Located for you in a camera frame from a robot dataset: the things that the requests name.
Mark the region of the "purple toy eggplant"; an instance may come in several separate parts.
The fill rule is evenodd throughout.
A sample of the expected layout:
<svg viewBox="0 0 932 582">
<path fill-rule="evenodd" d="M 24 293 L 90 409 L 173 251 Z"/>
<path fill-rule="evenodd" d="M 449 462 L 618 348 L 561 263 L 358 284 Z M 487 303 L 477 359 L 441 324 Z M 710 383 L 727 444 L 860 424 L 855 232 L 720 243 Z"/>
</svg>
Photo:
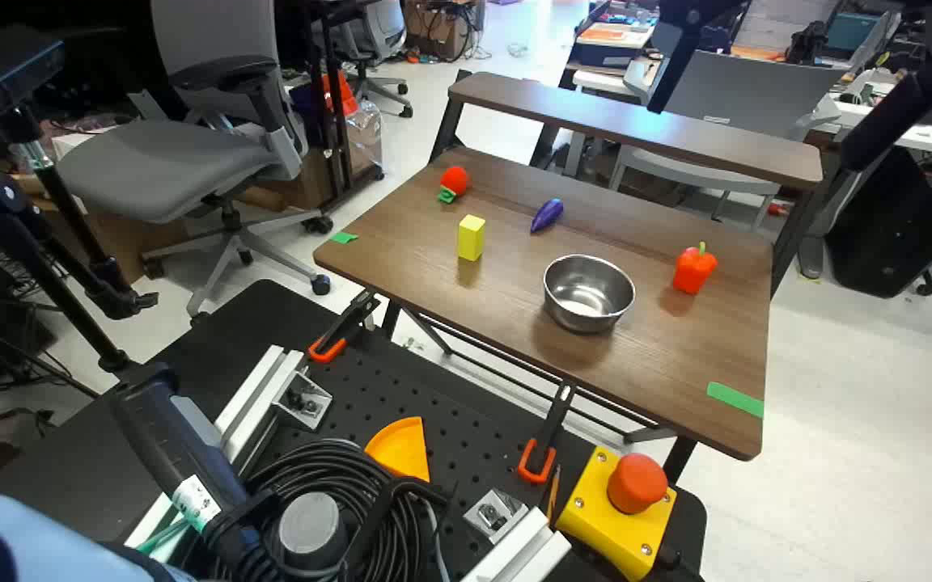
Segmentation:
<svg viewBox="0 0 932 582">
<path fill-rule="evenodd" d="M 563 202 L 550 198 L 537 208 L 537 215 L 532 218 L 532 235 L 543 232 L 546 227 L 555 227 L 563 218 Z"/>
</svg>

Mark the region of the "red toy tomato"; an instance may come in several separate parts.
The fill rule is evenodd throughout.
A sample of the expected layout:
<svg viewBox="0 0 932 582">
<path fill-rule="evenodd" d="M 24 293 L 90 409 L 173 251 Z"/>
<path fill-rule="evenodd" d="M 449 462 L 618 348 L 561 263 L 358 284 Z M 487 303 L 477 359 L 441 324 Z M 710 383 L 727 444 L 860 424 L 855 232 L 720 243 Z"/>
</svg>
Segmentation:
<svg viewBox="0 0 932 582">
<path fill-rule="evenodd" d="M 449 170 L 441 176 L 441 194 L 438 194 L 438 202 L 441 202 L 441 203 L 453 203 L 453 202 L 460 202 L 467 190 L 469 190 L 469 173 L 467 173 L 464 165 L 449 165 Z"/>
</svg>

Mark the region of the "orange clamp left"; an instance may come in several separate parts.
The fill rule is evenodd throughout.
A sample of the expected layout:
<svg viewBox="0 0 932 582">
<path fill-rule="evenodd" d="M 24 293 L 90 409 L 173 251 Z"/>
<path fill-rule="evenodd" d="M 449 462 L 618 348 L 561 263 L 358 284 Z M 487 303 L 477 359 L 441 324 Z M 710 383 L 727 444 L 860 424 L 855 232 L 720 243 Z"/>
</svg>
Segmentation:
<svg viewBox="0 0 932 582">
<path fill-rule="evenodd" d="M 308 345 L 308 359 L 318 366 L 332 362 L 373 311 L 375 311 L 375 293 L 358 292 L 348 303 L 348 311 Z"/>
</svg>

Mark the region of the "orange clamp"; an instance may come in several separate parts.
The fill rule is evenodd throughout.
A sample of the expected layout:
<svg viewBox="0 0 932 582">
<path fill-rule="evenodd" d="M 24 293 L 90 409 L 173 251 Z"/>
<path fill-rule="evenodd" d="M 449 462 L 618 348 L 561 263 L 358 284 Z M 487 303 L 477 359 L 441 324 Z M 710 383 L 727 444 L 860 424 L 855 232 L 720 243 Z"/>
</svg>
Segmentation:
<svg viewBox="0 0 932 582">
<path fill-rule="evenodd" d="M 308 359 L 318 366 L 332 362 L 373 311 L 375 311 L 375 293 L 358 292 L 348 303 L 348 311 L 308 345 Z"/>
<path fill-rule="evenodd" d="M 574 387 L 561 385 L 542 429 L 522 447 L 522 455 L 515 465 L 522 481 L 527 481 L 527 485 L 546 485 L 550 481 L 550 476 L 556 468 L 556 438 L 563 429 L 570 401 L 574 401 Z"/>
</svg>

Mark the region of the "green tape piece left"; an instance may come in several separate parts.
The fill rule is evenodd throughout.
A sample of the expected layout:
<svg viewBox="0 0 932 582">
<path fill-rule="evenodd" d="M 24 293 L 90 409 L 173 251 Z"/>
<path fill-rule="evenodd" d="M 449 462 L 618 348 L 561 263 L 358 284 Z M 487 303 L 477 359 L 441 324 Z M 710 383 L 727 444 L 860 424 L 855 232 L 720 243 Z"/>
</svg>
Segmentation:
<svg viewBox="0 0 932 582">
<path fill-rule="evenodd" d="M 332 232 L 330 239 L 332 239 L 337 246 L 353 246 L 358 235 L 351 232 L 351 230 L 339 230 L 339 232 Z"/>
</svg>

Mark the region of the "black perforated base board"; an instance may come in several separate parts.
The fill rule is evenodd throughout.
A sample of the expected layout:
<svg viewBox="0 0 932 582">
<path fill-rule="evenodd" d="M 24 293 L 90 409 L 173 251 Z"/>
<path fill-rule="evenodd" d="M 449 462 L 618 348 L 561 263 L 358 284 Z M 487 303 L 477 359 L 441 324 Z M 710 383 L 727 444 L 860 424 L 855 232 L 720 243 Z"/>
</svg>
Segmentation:
<svg viewBox="0 0 932 582">
<path fill-rule="evenodd" d="M 157 362 L 204 415 L 220 415 L 267 348 L 300 348 L 330 324 L 330 311 L 259 282 L 193 324 Z M 384 472 L 367 458 L 367 444 L 403 416 L 423 424 L 432 485 L 444 495 L 438 507 L 417 495 L 399 498 L 373 541 L 373 562 L 351 582 L 460 579 L 489 553 L 482 527 L 496 503 L 507 498 L 555 513 L 574 507 L 576 479 L 591 455 L 586 439 L 561 439 L 556 485 L 522 481 L 518 455 L 537 416 L 380 334 L 356 337 L 312 380 L 332 396 L 325 424 L 303 428 L 272 409 L 253 424 L 249 447 L 236 455 L 247 489 L 261 503 L 256 511 L 261 527 L 314 485 L 332 489 L 348 513 L 362 521 L 384 485 Z M 158 498 L 158 485 L 116 428 L 113 404 L 99 398 L 6 462 L 0 495 L 90 541 L 116 545 Z"/>
</svg>

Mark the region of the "orange plastic wedge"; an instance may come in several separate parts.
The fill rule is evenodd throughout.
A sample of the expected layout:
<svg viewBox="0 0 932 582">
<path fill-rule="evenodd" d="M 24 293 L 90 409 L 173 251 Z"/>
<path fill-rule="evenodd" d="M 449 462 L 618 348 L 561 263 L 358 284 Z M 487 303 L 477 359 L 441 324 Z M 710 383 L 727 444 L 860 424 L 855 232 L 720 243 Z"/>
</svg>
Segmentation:
<svg viewBox="0 0 932 582">
<path fill-rule="evenodd" d="M 399 416 L 373 433 L 367 452 L 399 479 L 432 479 L 426 429 L 422 416 Z"/>
</svg>

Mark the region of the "brown wooden bench shelf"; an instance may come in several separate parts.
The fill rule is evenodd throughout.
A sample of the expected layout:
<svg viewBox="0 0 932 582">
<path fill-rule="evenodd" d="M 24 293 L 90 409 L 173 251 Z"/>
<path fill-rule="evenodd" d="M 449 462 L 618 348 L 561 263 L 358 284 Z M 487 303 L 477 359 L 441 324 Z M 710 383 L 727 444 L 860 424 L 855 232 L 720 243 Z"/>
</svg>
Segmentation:
<svg viewBox="0 0 932 582">
<path fill-rule="evenodd" d="M 467 108 L 581 130 L 681 161 L 741 173 L 801 194 L 815 194 L 823 184 L 823 159 L 815 147 L 681 115 L 652 115 L 634 105 L 489 71 L 464 71 L 446 88 L 446 111 L 432 157 L 444 157 L 455 142 L 455 126 Z"/>
</svg>

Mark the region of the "yellow emergency stop box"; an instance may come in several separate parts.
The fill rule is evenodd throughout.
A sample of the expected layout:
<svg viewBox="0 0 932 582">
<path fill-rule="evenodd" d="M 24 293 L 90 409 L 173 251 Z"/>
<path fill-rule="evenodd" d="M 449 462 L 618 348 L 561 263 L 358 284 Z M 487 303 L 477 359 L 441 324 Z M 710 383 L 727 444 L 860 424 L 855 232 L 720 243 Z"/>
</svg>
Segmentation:
<svg viewBox="0 0 932 582">
<path fill-rule="evenodd" d="M 644 452 L 595 447 L 556 527 L 595 550 L 628 582 L 644 582 L 659 556 L 675 489 Z"/>
</svg>

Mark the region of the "green tape strip right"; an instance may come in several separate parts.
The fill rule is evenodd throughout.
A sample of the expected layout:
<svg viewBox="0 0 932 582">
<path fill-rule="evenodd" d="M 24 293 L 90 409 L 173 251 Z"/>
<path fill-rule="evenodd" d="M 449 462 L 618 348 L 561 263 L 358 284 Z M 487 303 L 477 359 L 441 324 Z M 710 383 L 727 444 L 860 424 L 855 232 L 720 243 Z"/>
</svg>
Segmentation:
<svg viewBox="0 0 932 582">
<path fill-rule="evenodd" d="M 762 398 L 751 398 L 751 396 L 745 396 L 745 393 L 738 393 L 738 387 L 732 387 L 732 385 L 710 383 L 710 385 L 707 385 L 707 396 L 710 396 L 713 401 L 725 404 L 725 409 L 736 409 L 736 411 L 747 415 L 747 416 L 763 421 L 763 401 L 762 401 Z"/>
</svg>

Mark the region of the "grey office chair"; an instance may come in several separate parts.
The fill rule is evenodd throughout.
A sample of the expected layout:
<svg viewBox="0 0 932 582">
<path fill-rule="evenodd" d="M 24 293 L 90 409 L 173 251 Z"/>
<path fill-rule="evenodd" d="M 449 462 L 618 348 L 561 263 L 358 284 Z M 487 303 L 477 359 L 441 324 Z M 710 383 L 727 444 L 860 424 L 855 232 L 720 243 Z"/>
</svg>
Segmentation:
<svg viewBox="0 0 932 582">
<path fill-rule="evenodd" d="M 143 222 L 176 222 L 191 209 L 220 215 L 214 232 L 143 255 L 157 268 L 161 259 L 217 235 L 220 255 L 208 282 L 188 299 L 191 319 L 200 317 L 200 303 L 226 267 L 249 267 L 256 255 L 281 263 L 303 275 L 314 293 L 328 293 L 330 278 L 325 272 L 259 235 L 259 221 L 247 222 L 234 203 L 256 178 L 299 178 L 308 150 L 281 88 L 274 0 L 149 0 L 149 13 L 170 71 L 166 83 L 242 94 L 256 111 L 259 134 L 241 134 L 230 124 L 230 108 L 217 108 L 197 124 L 143 117 L 74 147 L 58 161 L 61 181 L 84 203 Z"/>
</svg>

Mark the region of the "black bag on floor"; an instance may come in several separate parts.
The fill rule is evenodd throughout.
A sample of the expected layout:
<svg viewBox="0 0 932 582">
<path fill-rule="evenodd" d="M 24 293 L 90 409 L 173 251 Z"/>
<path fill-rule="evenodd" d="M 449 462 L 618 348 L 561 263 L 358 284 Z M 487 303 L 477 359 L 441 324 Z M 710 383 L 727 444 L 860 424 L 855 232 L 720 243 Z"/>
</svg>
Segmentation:
<svg viewBox="0 0 932 582">
<path fill-rule="evenodd" d="M 932 173 L 890 150 L 825 232 L 833 278 L 898 299 L 932 267 Z"/>
</svg>

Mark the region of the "aluminium extrusion rail right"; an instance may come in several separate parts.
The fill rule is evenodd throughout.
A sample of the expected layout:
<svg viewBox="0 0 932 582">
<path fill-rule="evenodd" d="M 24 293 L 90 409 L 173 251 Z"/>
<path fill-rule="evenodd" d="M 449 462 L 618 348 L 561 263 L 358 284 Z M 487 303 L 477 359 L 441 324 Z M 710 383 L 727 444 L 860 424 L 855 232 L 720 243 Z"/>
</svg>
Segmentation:
<svg viewBox="0 0 932 582">
<path fill-rule="evenodd" d="M 464 582 L 543 582 L 574 550 L 550 527 L 546 513 L 532 507 L 467 577 Z"/>
</svg>

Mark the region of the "aluminium extrusion rail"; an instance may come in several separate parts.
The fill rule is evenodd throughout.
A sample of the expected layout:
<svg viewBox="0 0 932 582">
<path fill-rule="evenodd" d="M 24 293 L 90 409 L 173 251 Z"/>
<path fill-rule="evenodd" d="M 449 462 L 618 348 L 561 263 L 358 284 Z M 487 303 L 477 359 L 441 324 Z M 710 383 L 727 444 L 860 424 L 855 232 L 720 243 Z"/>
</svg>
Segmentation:
<svg viewBox="0 0 932 582">
<path fill-rule="evenodd" d="M 546 513 L 532 507 L 467 577 L 464 582 L 543 582 L 574 550 L 550 527 Z"/>
<path fill-rule="evenodd" d="M 299 348 L 270 345 L 217 416 L 208 416 L 188 396 L 176 396 L 173 409 L 197 438 L 226 458 L 236 458 L 249 447 L 253 429 L 267 421 L 270 409 L 281 401 L 300 373 L 303 356 Z M 180 507 L 170 492 L 161 492 L 125 534 L 125 546 L 166 553 L 184 532 L 188 521 Z"/>
</svg>

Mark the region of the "aluminium extrusion rail left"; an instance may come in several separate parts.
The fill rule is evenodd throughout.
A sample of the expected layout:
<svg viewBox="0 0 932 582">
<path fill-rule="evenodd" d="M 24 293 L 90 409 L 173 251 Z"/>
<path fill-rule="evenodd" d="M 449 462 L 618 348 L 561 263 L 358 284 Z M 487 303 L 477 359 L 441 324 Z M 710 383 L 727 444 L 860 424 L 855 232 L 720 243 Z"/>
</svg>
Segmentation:
<svg viewBox="0 0 932 582">
<path fill-rule="evenodd" d="M 208 416 L 188 396 L 176 396 L 173 409 L 197 438 L 226 458 L 236 458 L 249 447 L 253 429 L 267 421 L 270 409 L 281 401 L 300 373 L 303 356 L 299 348 L 270 345 L 217 416 Z M 170 492 L 161 492 L 125 534 L 125 546 L 166 553 L 184 532 L 188 521 L 180 507 Z"/>
</svg>

